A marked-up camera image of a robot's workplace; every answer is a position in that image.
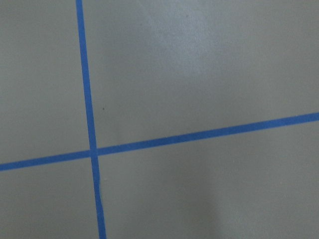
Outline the brown table mat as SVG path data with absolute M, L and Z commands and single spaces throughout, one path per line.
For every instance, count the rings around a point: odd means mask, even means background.
M 3 0 L 3 239 L 316 239 L 316 0 Z

